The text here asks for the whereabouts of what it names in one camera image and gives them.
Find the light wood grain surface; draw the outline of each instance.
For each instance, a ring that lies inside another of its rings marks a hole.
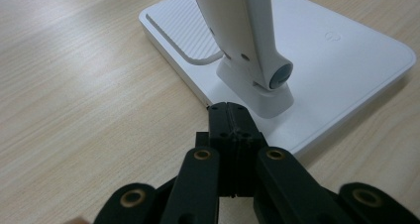
[[[146,38],[160,0],[0,0],[0,223],[93,221],[131,182],[175,176],[207,112]],[[420,0],[311,0],[420,56]],[[377,186],[420,217],[420,68],[304,161],[333,191]],[[257,223],[223,198],[219,223]]]

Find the lamp base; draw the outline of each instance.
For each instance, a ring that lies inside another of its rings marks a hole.
[[[217,75],[223,53],[195,0],[165,0],[139,19],[150,40],[204,105],[243,104],[270,146],[300,157],[416,60],[411,49],[307,0],[271,0],[277,49],[294,64],[287,83],[294,103],[259,116]]]
[[[220,61],[217,75],[258,116],[266,119],[276,117],[293,104],[293,96],[287,83],[283,83],[275,91],[267,91],[257,84],[248,83],[225,60],[223,57]]]

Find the screw hole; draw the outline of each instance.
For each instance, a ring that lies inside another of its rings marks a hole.
[[[284,153],[283,152],[280,152],[280,151],[277,151],[277,150],[268,150],[266,152],[266,155],[270,159],[275,160],[275,161],[280,161],[280,160],[282,160],[284,158]]]
[[[194,153],[194,158],[200,161],[208,160],[211,157],[211,153],[207,150],[200,150]]]
[[[246,61],[250,61],[250,58],[245,54],[241,54],[241,57]]]
[[[127,191],[120,199],[120,204],[123,207],[135,207],[145,201],[146,193],[141,189],[134,189]]]
[[[382,199],[376,193],[366,189],[358,188],[353,190],[353,197],[358,202],[369,207],[379,207],[382,205]]]

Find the table surface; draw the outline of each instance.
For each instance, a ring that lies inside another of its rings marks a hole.
[[[146,37],[160,0],[0,0],[0,222],[93,221],[131,182],[174,177],[207,112]],[[311,0],[420,55],[420,0]],[[325,187],[374,185],[420,217],[419,64],[304,162]],[[219,223],[257,223],[222,198]]]

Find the white desk lamp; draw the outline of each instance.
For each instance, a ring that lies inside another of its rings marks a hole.
[[[139,19],[205,105],[247,106],[267,142],[298,157],[415,63],[400,42],[307,0],[197,1],[164,0]]]

